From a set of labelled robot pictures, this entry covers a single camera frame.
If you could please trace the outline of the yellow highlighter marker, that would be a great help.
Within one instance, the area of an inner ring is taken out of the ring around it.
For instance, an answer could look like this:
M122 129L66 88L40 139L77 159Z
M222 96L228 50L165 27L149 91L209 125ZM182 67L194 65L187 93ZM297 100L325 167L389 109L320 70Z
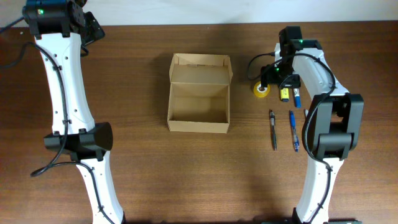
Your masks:
M289 101L289 89L288 88L282 88L280 90L280 100L282 102L288 102Z

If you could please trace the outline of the blue whiteboard marker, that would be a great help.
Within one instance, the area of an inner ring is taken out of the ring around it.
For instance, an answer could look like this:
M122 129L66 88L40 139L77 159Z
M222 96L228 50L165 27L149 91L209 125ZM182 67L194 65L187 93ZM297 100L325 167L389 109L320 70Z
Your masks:
M301 107L301 98L300 98L300 92L298 88L293 89L294 93L294 102L295 102L295 107L300 108Z

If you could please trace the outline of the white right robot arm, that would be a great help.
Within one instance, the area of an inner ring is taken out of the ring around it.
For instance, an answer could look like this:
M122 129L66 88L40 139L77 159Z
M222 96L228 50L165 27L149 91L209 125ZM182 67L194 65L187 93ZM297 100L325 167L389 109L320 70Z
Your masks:
M271 52L272 64L262 67L254 87L265 96L271 84L280 89L304 85L312 99L302 129L302 146L308 155L302 196L291 223L329 223L329 203L336 176L348 154L356 147L364 100L351 94L335 77L319 41L304 39L299 26L279 32Z

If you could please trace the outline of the clear yellow tape roll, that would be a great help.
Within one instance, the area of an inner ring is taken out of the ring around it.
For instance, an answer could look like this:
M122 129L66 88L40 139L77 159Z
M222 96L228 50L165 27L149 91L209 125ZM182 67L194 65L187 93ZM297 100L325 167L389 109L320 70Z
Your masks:
M271 86L262 86L261 82L257 82L254 85L253 93L257 98L265 98L271 91Z

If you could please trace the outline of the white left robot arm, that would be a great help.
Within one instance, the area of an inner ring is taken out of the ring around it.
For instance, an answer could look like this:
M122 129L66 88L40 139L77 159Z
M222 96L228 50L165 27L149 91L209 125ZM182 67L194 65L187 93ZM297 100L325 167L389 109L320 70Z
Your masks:
M28 0L22 15L34 36L33 46L43 58L52 101L52 132L44 137L45 147L55 157L33 177L54 167L64 166L58 159L70 156L68 164L80 171L93 212L93 223L125 223L110 169L113 147L112 127L96 123L85 94L81 58L87 45L102 39L104 30L91 12L84 12L85 1Z

